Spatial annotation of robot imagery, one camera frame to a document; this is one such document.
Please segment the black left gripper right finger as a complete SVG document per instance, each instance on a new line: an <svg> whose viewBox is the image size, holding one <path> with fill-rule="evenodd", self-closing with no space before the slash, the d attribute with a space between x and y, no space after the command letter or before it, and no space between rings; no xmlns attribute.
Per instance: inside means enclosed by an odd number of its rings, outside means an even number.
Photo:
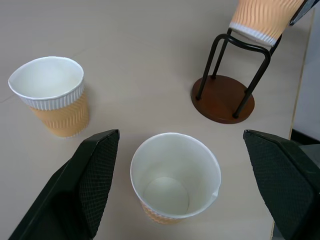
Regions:
<svg viewBox="0 0 320 240"><path fill-rule="evenodd" d="M256 183L284 240L320 240L320 144L245 130Z"/></svg>

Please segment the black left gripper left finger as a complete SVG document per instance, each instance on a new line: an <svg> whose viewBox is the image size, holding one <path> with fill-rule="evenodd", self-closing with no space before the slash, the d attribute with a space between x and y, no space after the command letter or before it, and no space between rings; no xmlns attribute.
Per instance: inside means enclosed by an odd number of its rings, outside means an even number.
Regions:
<svg viewBox="0 0 320 240"><path fill-rule="evenodd" d="M111 189L119 140L117 129L83 140L8 240L93 240Z"/></svg>

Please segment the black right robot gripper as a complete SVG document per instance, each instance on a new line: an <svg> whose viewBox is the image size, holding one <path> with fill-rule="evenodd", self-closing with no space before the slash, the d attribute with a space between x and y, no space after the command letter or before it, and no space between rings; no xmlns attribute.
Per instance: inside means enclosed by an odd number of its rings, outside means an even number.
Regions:
<svg viewBox="0 0 320 240"><path fill-rule="evenodd" d="M297 12L289 22L290 26L295 25L308 11L310 11L319 0L304 0Z"/></svg>

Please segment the orange ribbed paper cup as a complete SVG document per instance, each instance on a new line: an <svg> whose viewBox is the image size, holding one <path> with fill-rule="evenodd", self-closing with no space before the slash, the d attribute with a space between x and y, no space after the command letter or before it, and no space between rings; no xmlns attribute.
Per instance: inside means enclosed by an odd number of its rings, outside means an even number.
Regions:
<svg viewBox="0 0 320 240"><path fill-rule="evenodd" d="M84 70L70 58L47 56L27 62L11 74L8 85L58 137L73 137L89 124Z"/></svg>
<svg viewBox="0 0 320 240"><path fill-rule="evenodd" d="M229 28L272 47L305 0L238 0Z"/></svg>
<svg viewBox="0 0 320 240"><path fill-rule="evenodd" d="M218 198L222 176L206 145L186 134L166 132L138 147L130 180L146 215L168 225L208 209Z"/></svg>

